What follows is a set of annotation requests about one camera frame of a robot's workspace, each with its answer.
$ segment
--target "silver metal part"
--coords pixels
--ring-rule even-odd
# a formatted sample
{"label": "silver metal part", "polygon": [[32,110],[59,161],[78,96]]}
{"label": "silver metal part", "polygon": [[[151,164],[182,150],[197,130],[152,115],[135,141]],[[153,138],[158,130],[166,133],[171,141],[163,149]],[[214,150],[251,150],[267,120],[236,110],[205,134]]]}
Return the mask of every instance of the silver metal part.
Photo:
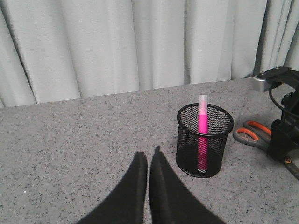
{"label": "silver metal part", "polygon": [[271,87],[271,83],[269,83],[266,79],[259,79],[257,76],[252,77],[253,89],[258,92],[268,91]]}

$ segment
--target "black mesh pen holder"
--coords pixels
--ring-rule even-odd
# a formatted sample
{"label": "black mesh pen holder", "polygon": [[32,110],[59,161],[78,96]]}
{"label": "black mesh pen holder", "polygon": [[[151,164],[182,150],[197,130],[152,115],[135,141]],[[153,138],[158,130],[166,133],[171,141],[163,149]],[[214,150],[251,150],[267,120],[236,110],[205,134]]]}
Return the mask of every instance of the black mesh pen holder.
{"label": "black mesh pen holder", "polygon": [[[207,114],[208,133],[202,134],[198,132],[198,104],[186,105],[178,112],[176,161],[185,173],[199,178],[220,171],[226,140],[234,127],[232,116],[218,106],[208,104]],[[203,143],[204,154],[200,148]]]}

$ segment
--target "scissors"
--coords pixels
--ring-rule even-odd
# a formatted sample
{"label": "scissors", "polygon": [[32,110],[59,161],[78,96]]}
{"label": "scissors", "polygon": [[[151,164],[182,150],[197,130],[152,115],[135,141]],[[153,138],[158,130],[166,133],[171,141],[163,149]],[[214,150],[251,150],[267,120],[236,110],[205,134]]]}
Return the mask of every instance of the scissors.
{"label": "scissors", "polygon": [[[267,152],[271,140],[271,130],[256,121],[248,120],[244,122],[243,127],[233,132],[233,137],[240,143]],[[299,180],[299,168],[292,163],[288,154],[280,162]]]}
{"label": "scissors", "polygon": [[256,121],[248,120],[243,127],[233,132],[233,137],[240,143],[266,152],[271,140],[271,130]]}

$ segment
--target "pink highlighter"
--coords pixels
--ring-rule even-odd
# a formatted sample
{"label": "pink highlighter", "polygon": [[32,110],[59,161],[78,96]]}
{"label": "pink highlighter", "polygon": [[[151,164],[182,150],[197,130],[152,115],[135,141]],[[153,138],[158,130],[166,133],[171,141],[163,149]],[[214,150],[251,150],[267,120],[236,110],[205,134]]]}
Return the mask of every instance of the pink highlighter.
{"label": "pink highlighter", "polygon": [[[207,134],[207,95],[198,96],[198,132]],[[207,138],[198,139],[197,169],[200,173],[207,170]]]}

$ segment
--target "black device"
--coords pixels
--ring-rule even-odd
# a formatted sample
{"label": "black device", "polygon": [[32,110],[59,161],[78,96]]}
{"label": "black device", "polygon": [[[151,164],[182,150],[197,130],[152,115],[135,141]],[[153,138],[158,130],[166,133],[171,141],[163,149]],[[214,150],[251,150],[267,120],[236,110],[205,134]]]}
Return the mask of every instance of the black device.
{"label": "black device", "polygon": [[[288,158],[288,152],[299,149],[299,71],[289,67],[275,67],[253,77],[254,89],[268,91],[273,103],[282,110],[280,119],[271,125],[271,140],[266,153],[275,160],[282,162],[286,168],[299,180],[299,169]],[[272,89],[286,83],[295,89],[286,94],[282,107],[272,96]]]}

